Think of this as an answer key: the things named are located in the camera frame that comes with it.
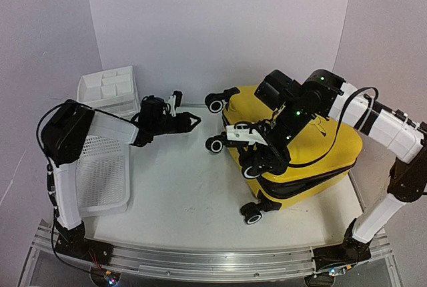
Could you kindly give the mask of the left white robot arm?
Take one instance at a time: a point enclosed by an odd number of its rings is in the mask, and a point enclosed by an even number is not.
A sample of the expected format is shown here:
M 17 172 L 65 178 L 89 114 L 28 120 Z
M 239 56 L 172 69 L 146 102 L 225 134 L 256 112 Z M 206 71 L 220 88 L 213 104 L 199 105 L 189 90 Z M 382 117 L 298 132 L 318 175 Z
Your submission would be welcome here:
M 154 137 L 189 133 L 201 123 L 190 112 L 177 112 L 182 94 L 168 100 L 154 95 L 141 102 L 139 113 L 125 119 L 68 99 L 51 108 L 36 127 L 37 144 L 47 160 L 47 192 L 53 206 L 53 229 L 58 241 L 55 254 L 108 264 L 113 246 L 85 237 L 85 224 L 77 202 L 77 162 L 88 136 L 104 137 L 142 148 Z

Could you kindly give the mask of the white perforated plastic basket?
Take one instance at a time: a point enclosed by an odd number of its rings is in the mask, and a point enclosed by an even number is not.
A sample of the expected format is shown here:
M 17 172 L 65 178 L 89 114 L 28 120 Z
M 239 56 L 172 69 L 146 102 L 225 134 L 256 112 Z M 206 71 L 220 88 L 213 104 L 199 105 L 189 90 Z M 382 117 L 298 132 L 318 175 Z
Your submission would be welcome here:
M 127 210 L 130 199 L 129 146 L 89 135 L 77 161 L 77 202 L 81 217 Z

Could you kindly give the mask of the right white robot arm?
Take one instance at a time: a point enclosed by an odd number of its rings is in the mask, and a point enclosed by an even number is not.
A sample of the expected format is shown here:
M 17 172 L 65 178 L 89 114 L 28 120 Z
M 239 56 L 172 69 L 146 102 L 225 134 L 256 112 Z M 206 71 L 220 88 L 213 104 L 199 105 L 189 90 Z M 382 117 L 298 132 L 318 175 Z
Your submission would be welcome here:
M 317 272 L 333 276 L 345 267 L 370 259 L 370 242 L 392 216 L 408 203 L 423 196 L 426 187 L 426 124 L 412 121 L 398 109 L 390 109 L 373 96 L 330 71 L 318 69 L 303 83 L 290 79 L 281 71 L 267 75 L 255 96 L 276 115 L 269 123 L 251 128 L 266 142 L 267 148 L 254 158 L 249 171 L 266 172 L 278 162 L 283 168 L 306 168 L 326 158 L 322 154 L 308 162 L 295 163 L 288 145 L 314 116 L 331 118 L 362 132 L 390 150 L 396 160 L 390 170 L 390 183 L 378 199 L 354 219 L 341 243 L 316 248 Z

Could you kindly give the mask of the yellow Pikachu hard-shell suitcase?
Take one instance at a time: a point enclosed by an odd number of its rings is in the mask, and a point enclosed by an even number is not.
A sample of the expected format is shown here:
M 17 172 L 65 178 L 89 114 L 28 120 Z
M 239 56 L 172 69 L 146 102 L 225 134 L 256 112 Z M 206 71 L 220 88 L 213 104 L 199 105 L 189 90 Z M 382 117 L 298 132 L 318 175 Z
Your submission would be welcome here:
M 209 137 L 205 146 L 213 154 L 228 149 L 256 199 L 240 208 L 246 224 L 255 224 L 264 213 L 292 206 L 339 182 L 355 165 L 363 146 L 361 137 L 352 127 L 311 111 L 302 101 L 279 102 L 278 99 L 260 99 L 260 96 L 254 86 L 241 86 L 205 97 L 207 108 L 212 113 L 221 113 L 224 125 L 224 130 Z M 254 123 L 266 140 L 265 130 L 276 109 L 302 109 L 312 115 L 312 120 L 288 146 L 290 157 L 277 157 L 288 165 L 285 173 L 244 176 L 243 153 L 250 146 L 259 150 L 268 145 L 229 141 L 226 126 Z

